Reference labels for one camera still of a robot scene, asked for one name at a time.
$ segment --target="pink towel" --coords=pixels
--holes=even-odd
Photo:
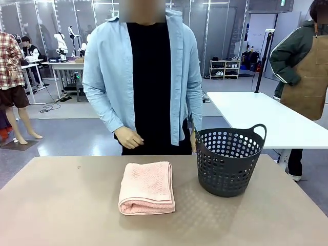
[[[118,209],[125,215],[174,212],[172,165],[167,161],[127,164],[121,182]]]

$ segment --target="black pants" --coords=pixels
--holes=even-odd
[[[183,122],[184,140],[179,142],[179,146],[171,145],[170,136],[162,136],[154,140],[146,140],[144,145],[135,149],[122,147],[122,155],[191,155],[190,131],[187,120]]]
[[[289,174],[294,176],[302,176],[302,152],[303,149],[292,149],[291,155],[288,160],[288,170]]]

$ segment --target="plaid shirt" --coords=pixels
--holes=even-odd
[[[0,31],[0,89],[25,84],[20,58],[23,58],[22,51],[14,36]],[[16,72],[17,79],[9,71]]]

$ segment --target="laundry basket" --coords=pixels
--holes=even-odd
[[[264,139],[254,132],[264,128]],[[197,132],[198,180],[208,192],[233,197],[250,182],[267,137],[265,125],[249,129],[219,128]]]

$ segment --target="light blue shirt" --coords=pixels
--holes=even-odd
[[[196,130],[201,130],[201,76],[196,38],[182,23],[182,13],[166,11],[166,20],[171,46],[171,144],[179,145],[185,137],[182,123],[186,117],[192,118]],[[122,126],[136,131],[132,67],[127,24],[114,17],[98,26],[86,50],[83,87],[110,132]],[[158,86],[154,93],[160,91],[160,85],[154,86]]]

